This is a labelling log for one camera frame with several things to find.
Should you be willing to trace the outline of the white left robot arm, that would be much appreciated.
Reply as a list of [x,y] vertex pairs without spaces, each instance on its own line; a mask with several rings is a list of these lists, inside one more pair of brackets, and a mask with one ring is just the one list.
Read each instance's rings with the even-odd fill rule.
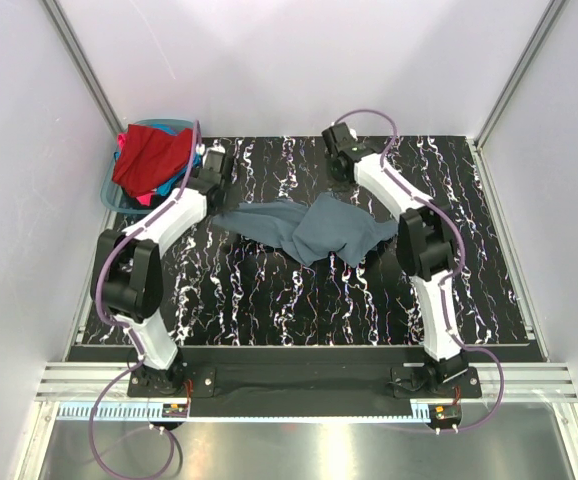
[[132,381],[165,396],[189,384],[182,354],[160,312],[162,257],[189,229],[224,206],[234,157],[222,147],[201,150],[201,163],[163,204],[122,231],[97,240],[90,295],[99,319],[117,327],[137,352]]

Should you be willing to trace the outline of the grey-blue t shirt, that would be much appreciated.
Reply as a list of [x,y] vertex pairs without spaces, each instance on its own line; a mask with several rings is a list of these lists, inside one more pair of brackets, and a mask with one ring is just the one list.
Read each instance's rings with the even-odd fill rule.
[[215,226],[267,247],[281,249],[301,265],[336,254],[358,266],[379,243],[397,235],[395,220],[378,222],[368,212],[342,202],[330,193],[311,205],[278,199],[268,203],[241,203],[215,216]]

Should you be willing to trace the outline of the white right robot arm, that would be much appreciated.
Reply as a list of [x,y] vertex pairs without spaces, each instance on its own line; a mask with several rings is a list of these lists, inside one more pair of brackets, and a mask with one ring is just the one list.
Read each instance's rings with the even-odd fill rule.
[[331,125],[322,138],[334,178],[369,191],[398,221],[396,257],[419,301],[425,354],[407,389],[445,396],[469,368],[453,303],[453,278],[464,268],[464,241],[449,218],[449,206],[406,180],[346,123]]

